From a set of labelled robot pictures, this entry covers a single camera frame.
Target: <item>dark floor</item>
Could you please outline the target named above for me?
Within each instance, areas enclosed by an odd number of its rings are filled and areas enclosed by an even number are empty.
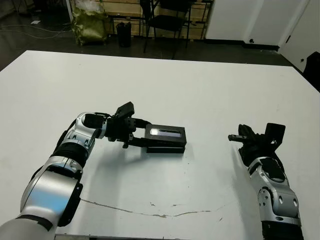
[[[33,20],[41,20],[37,25],[54,31],[70,30],[69,17],[67,12],[57,15],[33,15],[19,16],[14,13],[6,18],[0,19],[0,70],[9,65],[14,59],[26,50],[52,51],[65,53],[80,53],[106,56],[121,56],[135,58],[171,59],[173,43],[170,40],[150,39],[147,52],[143,53],[144,40],[132,38],[131,47],[119,47],[117,36],[112,36],[106,45],[76,44],[73,33],[64,32],[56,37],[48,39],[37,39],[20,31],[38,37],[52,37],[56,32],[47,32],[39,29],[18,26],[1,27],[7,25],[30,25]],[[247,63],[264,65],[291,66],[283,56],[273,50],[260,50],[243,48],[241,45],[207,44],[203,41],[190,42],[188,48],[181,43],[176,53],[176,60],[225,62],[225,63]]]

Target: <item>wall baseboard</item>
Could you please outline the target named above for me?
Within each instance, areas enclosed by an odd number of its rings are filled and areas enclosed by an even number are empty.
[[[279,50],[279,46],[276,45],[263,45],[263,44],[252,44],[252,43],[244,43],[242,45],[245,49],[263,49],[263,50]]]
[[[245,49],[262,49],[262,50],[279,50],[279,46],[276,45],[263,45],[263,44],[251,44],[245,43],[242,40],[224,40],[224,39],[204,39],[206,44],[226,44],[226,45],[241,45]]]
[[[224,40],[224,39],[204,39],[206,44],[226,44],[226,45],[243,45],[244,41],[241,40]]]

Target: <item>green bag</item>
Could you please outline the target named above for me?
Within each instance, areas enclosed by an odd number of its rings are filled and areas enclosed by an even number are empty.
[[[71,28],[77,44],[105,43],[108,34],[105,29],[107,13],[87,11],[74,6]]]

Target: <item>white table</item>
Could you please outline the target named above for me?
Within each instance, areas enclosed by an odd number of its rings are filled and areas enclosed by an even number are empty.
[[[128,101],[136,118],[185,127],[184,155],[98,139],[81,180],[81,198],[98,204],[81,201],[58,234],[262,239],[257,196],[228,134],[278,123],[304,239],[319,239],[320,95],[292,67],[43,51],[0,72],[0,224],[19,214],[30,177],[79,113],[113,114]]]

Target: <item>robotic arm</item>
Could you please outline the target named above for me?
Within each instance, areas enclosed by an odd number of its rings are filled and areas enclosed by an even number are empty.
[[[289,187],[285,169],[275,150],[282,143],[286,127],[268,123],[265,134],[255,134],[239,125],[239,135],[229,141],[243,143],[239,153],[248,168],[257,193],[262,235],[265,240],[303,240],[298,198]]]
[[[20,215],[0,227],[1,240],[52,240],[57,227],[69,224],[80,202],[83,168],[95,139],[147,147],[150,153],[183,153],[186,134],[183,127],[152,125],[132,118],[131,102],[107,113],[81,113],[63,132],[53,154],[32,176],[21,198]],[[146,129],[136,138],[136,128]]]

